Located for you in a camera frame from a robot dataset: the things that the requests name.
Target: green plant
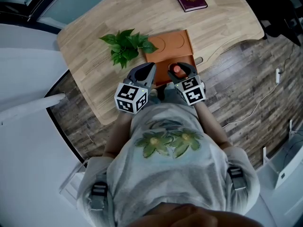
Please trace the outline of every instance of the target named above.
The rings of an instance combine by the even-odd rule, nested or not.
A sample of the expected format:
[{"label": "green plant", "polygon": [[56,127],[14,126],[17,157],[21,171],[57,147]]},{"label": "green plant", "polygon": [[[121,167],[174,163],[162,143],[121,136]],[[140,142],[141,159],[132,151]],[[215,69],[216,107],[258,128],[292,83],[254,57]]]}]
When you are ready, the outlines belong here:
[{"label": "green plant", "polygon": [[118,31],[117,35],[108,34],[99,38],[110,44],[111,59],[114,65],[120,63],[122,69],[126,68],[128,61],[139,55],[139,48],[142,48],[145,53],[153,53],[158,49],[147,40],[147,35],[140,35],[140,33],[131,35],[133,30]]}]

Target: strap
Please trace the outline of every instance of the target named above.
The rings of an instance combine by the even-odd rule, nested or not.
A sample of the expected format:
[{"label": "strap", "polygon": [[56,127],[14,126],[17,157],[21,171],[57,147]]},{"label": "strap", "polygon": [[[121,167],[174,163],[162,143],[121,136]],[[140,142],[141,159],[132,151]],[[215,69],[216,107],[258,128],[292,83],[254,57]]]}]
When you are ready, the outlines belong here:
[{"label": "strap", "polygon": [[244,174],[241,168],[231,166],[228,168],[227,172],[232,179],[233,187],[235,190],[246,188],[246,181],[244,179]]},{"label": "strap", "polygon": [[108,187],[105,182],[97,182],[91,188],[91,209],[103,210],[106,201]]}]

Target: wooden floor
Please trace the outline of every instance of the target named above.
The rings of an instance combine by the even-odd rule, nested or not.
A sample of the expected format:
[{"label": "wooden floor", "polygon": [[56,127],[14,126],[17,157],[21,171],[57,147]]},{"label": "wooden floor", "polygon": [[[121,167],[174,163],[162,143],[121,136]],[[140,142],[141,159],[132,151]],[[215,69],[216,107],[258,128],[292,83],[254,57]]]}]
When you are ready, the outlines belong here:
[{"label": "wooden floor", "polygon": [[[206,86],[206,104],[222,126],[249,116],[257,103],[276,85],[275,70],[283,69],[281,82],[248,119],[225,130],[234,146],[246,150],[255,168],[262,163],[262,148],[273,154],[285,141],[288,122],[294,128],[303,120],[303,49],[283,36],[246,41],[222,54],[200,74]],[[67,97],[51,108],[62,130],[86,159],[102,155],[111,125],[102,125],[68,73],[51,94]]]}]

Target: orange box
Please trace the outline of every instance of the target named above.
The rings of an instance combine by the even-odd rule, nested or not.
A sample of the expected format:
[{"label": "orange box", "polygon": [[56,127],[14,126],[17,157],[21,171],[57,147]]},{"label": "orange box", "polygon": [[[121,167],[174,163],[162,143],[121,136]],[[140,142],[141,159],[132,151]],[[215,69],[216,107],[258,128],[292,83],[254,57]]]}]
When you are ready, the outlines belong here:
[{"label": "orange box", "polygon": [[[156,63],[157,69],[154,81],[156,86],[171,82],[167,71],[172,63],[185,62],[196,67],[194,51],[187,30],[151,36],[148,41],[158,48],[154,53],[145,54],[147,62]],[[181,78],[186,74],[181,70],[177,73],[177,76]]]}]

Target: wooden tabletop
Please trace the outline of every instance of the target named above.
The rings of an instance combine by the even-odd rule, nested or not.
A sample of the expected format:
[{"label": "wooden tabletop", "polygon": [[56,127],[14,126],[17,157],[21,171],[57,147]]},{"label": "wooden tabletop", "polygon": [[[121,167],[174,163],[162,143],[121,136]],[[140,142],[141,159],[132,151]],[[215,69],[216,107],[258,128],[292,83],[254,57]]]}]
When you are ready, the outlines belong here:
[{"label": "wooden tabletop", "polygon": [[264,32],[245,0],[206,0],[208,8],[185,13],[177,0],[102,0],[58,35],[63,57],[92,111],[102,124],[117,117],[114,94],[129,70],[145,63],[142,53],[127,69],[112,66],[108,45],[99,40],[118,30],[156,35],[187,29],[202,72],[234,44]]}]

